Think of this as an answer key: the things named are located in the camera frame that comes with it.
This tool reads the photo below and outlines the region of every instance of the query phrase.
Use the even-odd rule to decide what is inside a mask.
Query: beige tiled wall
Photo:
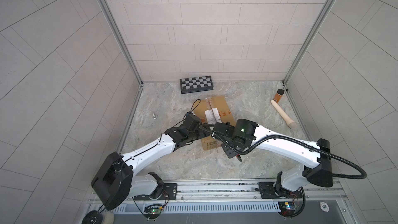
[[[0,0],[0,222],[73,223],[137,89],[97,0]]]
[[[398,222],[397,40],[398,0],[337,0],[287,83],[312,140],[368,173],[345,180],[362,223]]]
[[[265,81],[285,77],[325,0],[107,2],[144,81]]]

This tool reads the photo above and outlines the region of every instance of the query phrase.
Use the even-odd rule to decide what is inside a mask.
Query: wooden stick
[[[276,111],[281,115],[289,128],[294,129],[297,127],[297,123],[287,116],[286,112],[278,105],[278,103],[276,103],[275,100],[271,100],[271,104],[275,107]]]

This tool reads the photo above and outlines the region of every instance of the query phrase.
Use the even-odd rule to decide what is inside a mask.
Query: white gear-shaped sticker
[[[326,202],[321,202],[321,210],[324,212],[329,212],[329,205]]]

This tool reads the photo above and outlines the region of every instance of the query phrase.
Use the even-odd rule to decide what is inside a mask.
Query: chessboard
[[[199,76],[180,79],[181,93],[193,93],[213,90],[211,76]]]

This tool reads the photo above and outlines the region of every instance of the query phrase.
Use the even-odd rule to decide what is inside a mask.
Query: marble floor
[[[181,94],[179,83],[145,83],[122,153],[130,152],[157,139],[161,132],[182,120],[196,99],[225,96],[235,118],[257,122],[275,132],[305,140],[301,127],[290,129],[270,101],[281,82],[214,82],[214,90]],[[284,95],[280,106],[297,122],[288,98]],[[255,149],[242,162],[227,158],[221,147],[204,151],[194,142],[161,157],[145,167],[139,175],[157,173],[163,180],[274,178],[297,162],[279,154]]]

